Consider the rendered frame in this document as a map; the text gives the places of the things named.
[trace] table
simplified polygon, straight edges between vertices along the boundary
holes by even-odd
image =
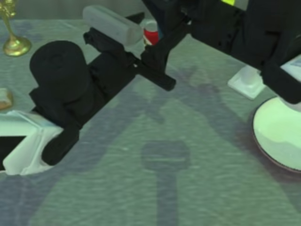
[[[83,21],[13,24],[33,42],[23,57],[0,55],[0,84],[13,91],[13,109],[33,107],[28,93],[36,83],[28,64],[41,45],[70,40],[88,62],[98,54],[84,44]],[[1,175],[0,225],[299,226],[300,177],[263,157],[251,133],[254,110],[274,94],[266,89],[249,101],[227,87],[243,66],[186,37],[167,67],[178,81],[174,91],[137,77],[84,127],[53,170]],[[166,175],[166,164],[184,169]]]

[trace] small tan object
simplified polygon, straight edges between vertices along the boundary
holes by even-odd
[[[0,110],[13,105],[13,94],[7,88],[0,88]]]

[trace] white plate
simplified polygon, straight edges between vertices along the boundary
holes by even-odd
[[[280,98],[263,103],[253,118],[253,134],[259,148],[277,165],[301,172],[301,113]]]

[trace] brass candle holder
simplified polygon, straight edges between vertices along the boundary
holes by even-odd
[[[9,33],[9,38],[3,45],[3,51],[10,57],[22,56],[32,47],[27,38],[16,36],[11,29],[9,19],[16,15],[16,2],[17,0],[0,0],[0,16]]]

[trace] gold candlestick base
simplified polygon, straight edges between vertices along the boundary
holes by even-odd
[[[24,37],[12,37],[9,38],[3,45],[3,51],[7,56],[19,57],[32,48],[31,42]]]

